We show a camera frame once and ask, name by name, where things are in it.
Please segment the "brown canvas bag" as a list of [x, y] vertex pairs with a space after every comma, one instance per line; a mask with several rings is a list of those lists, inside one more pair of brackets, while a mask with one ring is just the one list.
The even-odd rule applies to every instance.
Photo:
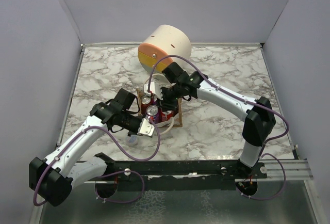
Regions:
[[[142, 97], [144, 96], [144, 92], [143, 89], [140, 89], [139, 87], [136, 88], [137, 91], [137, 103], [138, 106], [140, 107], [140, 111], [138, 112], [138, 115], [142, 115], [142, 105], [141, 105], [141, 101], [142, 101]], [[182, 122], [182, 102], [181, 100], [178, 100], [178, 108], [177, 111], [175, 112], [175, 115], [173, 117], [171, 117], [169, 120], [165, 121], [165, 122], [159, 122], [156, 124], [157, 127], [160, 128], [166, 128], [165, 131], [162, 131], [161, 134], [166, 134], [167, 132], [169, 132], [171, 129], [176, 128], [176, 127], [182, 127], [183, 126], [183, 122]]]

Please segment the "purple soda can front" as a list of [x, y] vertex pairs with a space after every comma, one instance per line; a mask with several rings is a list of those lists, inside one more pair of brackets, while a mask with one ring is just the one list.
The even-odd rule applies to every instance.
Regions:
[[156, 105], [150, 105], [146, 109], [147, 120], [152, 120], [154, 123], [158, 123], [160, 120], [159, 108]]

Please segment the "red soda can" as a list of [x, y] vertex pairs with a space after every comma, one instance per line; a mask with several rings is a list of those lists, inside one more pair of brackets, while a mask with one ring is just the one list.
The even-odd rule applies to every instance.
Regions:
[[160, 111], [160, 121], [166, 122], [170, 120], [171, 117], [174, 117], [175, 111], [173, 110], [161, 110]]
[[147, 95], [144, 95], [142, 98], [141, 98], [141, 112], [142, 113], [145, 113], [146, 112], [146, 109], [152, 105], [152, 97], [149, 97]]

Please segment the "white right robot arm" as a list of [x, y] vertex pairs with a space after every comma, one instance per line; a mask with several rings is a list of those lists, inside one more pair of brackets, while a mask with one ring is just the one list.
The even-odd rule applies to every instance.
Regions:
[[206, 75], [197, 71], [188, 74], [176, 62], [166, 67], [162, 74], [173, 84], [170, 88], [162, 87], [161, 106], [173, 109], [174, 102], [179, 98], [190, 101], [191, 98], [213, 103], [234, 114], [244, 122], [242, 136], [245, 140], [242, 154], [237, 165], [237, 172], [242, 178], [249, 178], [255, 173], [261, 148], [268, 135], [272, 132], [276, 120], [269, 99], [260, 97], [244, 97], [238, 100], [239, 94], [222, 88]]

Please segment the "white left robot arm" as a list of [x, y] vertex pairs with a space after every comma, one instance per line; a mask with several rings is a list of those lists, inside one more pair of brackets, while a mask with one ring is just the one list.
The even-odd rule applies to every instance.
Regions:
[[141, 118], [130, 111], [138, 98], [125, 89], [106, 102], [93, 106], [80, 128], [60, 147], [44, 159], [35, 157], [29, 164], [29, 187], [34, 190], [33, 203], [40, 206], [41, 196], [52, 206], [60, 205], [72, 189], [84, 182], [100, 177], [108, 180], [113, 176], [114, 167], [99, 157], [77, 164], [80, 157], [104, 134], [110, 134], [117, 125], [138, 134]]

